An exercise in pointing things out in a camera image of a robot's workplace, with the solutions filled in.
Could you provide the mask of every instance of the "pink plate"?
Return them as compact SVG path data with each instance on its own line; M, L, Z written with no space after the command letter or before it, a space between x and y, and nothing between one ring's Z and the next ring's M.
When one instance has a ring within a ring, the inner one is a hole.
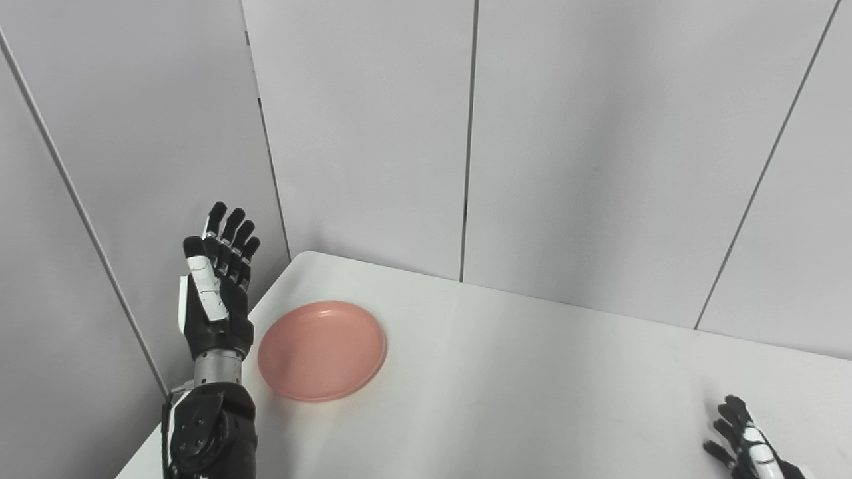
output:
M257 349L257 365L282 396L330 401L367 384L382 367L387 347L369 312L352 303L322 301L275 321Z

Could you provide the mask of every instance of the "gray wall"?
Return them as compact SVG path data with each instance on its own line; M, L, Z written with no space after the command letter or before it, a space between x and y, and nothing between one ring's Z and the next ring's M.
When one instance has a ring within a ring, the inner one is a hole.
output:
M163 400L6 61L0 61L0 469L112 477Z
M244 2L294 253L852 358L849 5L711 295L834 0Z
M217 199L244 207L252 303L289 261L241 7L7 0L0 25L118 285L0 61L0 475L113 477L158 421L158 378L191 375L183 237Z

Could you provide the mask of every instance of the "white table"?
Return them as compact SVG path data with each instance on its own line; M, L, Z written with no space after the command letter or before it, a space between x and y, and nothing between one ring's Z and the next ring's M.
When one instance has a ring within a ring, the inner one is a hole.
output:
M258 479L722 479L701 442L727 393L782 457L819 479L852 476L852 361L319 253L299 255L251 312L256 344L326 299L371 311L387 360L355 394L304 404L272 394L253 349ZM118 478L160 474L157 429Z

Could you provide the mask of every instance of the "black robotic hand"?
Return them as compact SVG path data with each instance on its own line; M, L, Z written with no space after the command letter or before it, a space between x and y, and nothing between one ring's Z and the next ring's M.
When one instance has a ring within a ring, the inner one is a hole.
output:
M245 211L235 209L219 226L227 207L217 202L207 217L204 237L183 240L191 275L187 285L183 335L193 359L209 349L230 349L241 358L249 353L254 327L248 319L251 257L261 242L252 236L255 225Z
M255 477L255 405L241 378L242 360L254 342L246 292L260 240L249 239L255 226L244 221L240 208L220 234L226 211L217 202L203 236L183 241L190 275L181 283L181 323L195 377L173 390L164 404L164 479ZM185 394L173 404L178 393Z
M754 424L743 400L727 395L718 411L723 418L717 419L713 428L728 440L734 455L713 441L705 441L704 450L722 461L733 479L805 479L799 468L778 456Z

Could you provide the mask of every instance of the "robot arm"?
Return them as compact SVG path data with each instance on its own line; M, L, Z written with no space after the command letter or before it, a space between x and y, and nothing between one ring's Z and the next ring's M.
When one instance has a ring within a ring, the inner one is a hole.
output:
M220 234L226 211L217 202L203 236L183 241L190 275L181 281L180 322L195 373L163 407L164 479L255 477L255 405L241 380L254 342L246 292L260 240L249 239L254 223L240 208Z
M713 441L705 441L704 450L721 461L733 479L805 479L798 467L778 456L743 400L727 395L718 411L722 418L713 423L713 428L728 440L734 455Z

